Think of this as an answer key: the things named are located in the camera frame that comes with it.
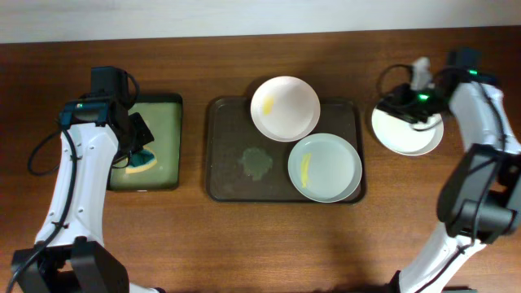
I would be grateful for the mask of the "green and yellow sponge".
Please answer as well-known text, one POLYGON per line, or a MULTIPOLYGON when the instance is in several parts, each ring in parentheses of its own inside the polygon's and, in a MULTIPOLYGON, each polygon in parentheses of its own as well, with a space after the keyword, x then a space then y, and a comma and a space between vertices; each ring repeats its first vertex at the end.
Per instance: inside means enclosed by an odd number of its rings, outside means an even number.
POLYGON ((144 147, 138 153, 130 156, 128 165, 125 167, 126 174, 142 173, 157 164, 157 158, 153 150, 144 147))

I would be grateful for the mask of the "white plate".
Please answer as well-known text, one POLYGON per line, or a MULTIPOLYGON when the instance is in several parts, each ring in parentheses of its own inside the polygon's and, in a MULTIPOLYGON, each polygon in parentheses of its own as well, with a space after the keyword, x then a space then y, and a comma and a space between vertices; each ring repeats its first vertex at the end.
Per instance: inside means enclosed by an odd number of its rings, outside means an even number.
POLYGON ((375 108, 371 126, 376 138, 400 155, 419 156, 433 151, 444 135, 443 117, 435 114, 427 123, 410 124, 375 108))
POLYGON ((320 118, 315 90, 297 77, 268 79, 254 92, 250 113, 253 124, 267 138, 294 142, 310 134, 320 118))

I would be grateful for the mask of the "light grey plate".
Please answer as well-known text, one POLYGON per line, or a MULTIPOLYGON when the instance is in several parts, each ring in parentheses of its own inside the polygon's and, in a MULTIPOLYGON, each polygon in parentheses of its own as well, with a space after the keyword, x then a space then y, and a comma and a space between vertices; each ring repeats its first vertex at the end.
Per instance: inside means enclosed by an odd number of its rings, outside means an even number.
POLYGON ((292 185, 307 199, 336 203, 355 195, 363 167, 354 146, 330 133, 315 133, 292 148, 287 171, 292 185))

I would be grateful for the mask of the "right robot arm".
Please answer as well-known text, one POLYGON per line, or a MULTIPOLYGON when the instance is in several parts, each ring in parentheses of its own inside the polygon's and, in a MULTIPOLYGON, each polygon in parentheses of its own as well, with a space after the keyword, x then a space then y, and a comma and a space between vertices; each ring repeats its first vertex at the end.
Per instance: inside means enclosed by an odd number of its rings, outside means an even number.
POLYGON ((520 226, 520 144, 497 78, 478 68, 479 53, 449 53, 431 73, 427 57, 405 65, 409 81, 381 93, 376 107, 413 129, 445 113, 458 123, 464 156, 441 189, 438 224, 418 256, 395 272, 388 292, 442 292, 477 252, 520 226))

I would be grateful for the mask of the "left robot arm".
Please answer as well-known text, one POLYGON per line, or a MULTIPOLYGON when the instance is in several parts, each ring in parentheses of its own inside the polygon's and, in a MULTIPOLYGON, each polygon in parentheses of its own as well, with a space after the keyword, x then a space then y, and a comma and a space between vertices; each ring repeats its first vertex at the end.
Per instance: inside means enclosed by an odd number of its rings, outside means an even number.
POLYGON ((154 137, 140 114, 134 77, 115 67, 92 68, 90 92, 66 103, 57 135, 61 158, 46 219, 33 247, 15 251, 7 290, 144 292, 103 244, 103 206, 114 164, 154 137))

